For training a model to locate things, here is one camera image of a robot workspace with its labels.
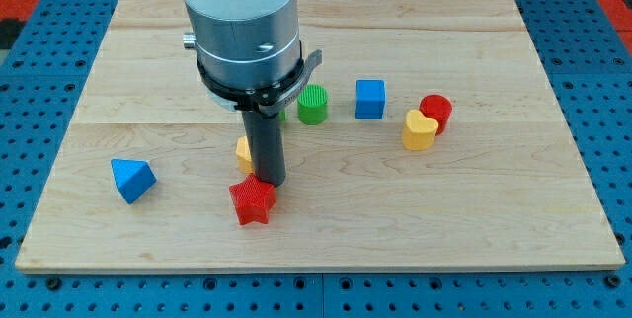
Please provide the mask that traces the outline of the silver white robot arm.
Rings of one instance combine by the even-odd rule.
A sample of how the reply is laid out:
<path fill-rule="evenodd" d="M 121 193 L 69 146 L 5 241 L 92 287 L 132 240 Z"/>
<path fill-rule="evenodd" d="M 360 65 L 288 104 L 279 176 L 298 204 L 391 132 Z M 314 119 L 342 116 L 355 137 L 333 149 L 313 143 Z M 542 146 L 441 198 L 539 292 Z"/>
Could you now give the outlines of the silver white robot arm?
<path fill-rule="evenodd" d="M 292 103 L 322 62 L 306 55 L 297 0 L 184 0 L 206 88 L 230 110 L 272 117 Z"/>

